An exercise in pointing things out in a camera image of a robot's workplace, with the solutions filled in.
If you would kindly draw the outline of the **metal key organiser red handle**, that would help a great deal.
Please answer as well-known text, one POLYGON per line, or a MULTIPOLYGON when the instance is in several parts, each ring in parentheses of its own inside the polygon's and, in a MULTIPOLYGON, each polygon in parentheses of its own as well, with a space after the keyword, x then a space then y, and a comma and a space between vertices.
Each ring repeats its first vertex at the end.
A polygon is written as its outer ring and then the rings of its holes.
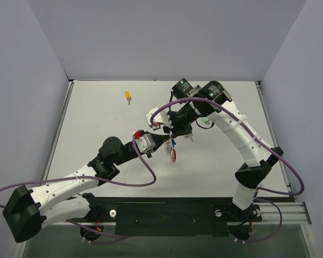
POLYGON ((171 162, 175 163, 177 160, 177 152, 175 149, 176 146, 172 147, 171 139, 172 137, 169 137, 169 139, 163 143, 163 146, 164 146, 164 151, 166 156, 169 156, 171 159, 171 162))

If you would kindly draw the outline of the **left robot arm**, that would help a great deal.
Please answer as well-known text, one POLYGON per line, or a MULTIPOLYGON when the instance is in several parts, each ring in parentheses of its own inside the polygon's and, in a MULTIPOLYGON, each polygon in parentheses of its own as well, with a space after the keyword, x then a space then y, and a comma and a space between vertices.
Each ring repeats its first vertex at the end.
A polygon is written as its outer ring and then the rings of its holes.
POLYGON ((100 208, 93 198, 77 194, 113 183, 119 174, 118 165, 133 159, 141 159, 143 154, 151 156, 169 135, 159 135, 143 130, 136 131, 132 140, 123 144, 118 137, 108 137, 100 147, 97 156, 74 173, 53 180, 35 183, 27 188, 27 183, 15 185, 3 209, 3 217, 13 235, 20 243, 37 235, 43 227, 73 218, 94 221, 100 215, 100 208))

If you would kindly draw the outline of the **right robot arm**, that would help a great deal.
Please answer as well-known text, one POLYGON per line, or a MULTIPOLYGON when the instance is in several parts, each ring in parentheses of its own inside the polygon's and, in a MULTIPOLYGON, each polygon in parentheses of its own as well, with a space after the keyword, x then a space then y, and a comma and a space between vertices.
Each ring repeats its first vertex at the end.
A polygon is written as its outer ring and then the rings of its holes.
POLYGON ((234 219, 243 219, 249 214, 260 183, 283 155, 282 149, 271 147, 259 137, 218 81, 210 81, 204 87, 193 87, 183 78, 172 87, 171 94, 176 99, 197 97, 213 101, 213 104, 187 101, 179 111, 169 111, 170 131, 175 136, 184 135, 191 131, 193 122, 206 117, 233 143, 244 163, 235 173, 238 187, 229 212, 234 219))

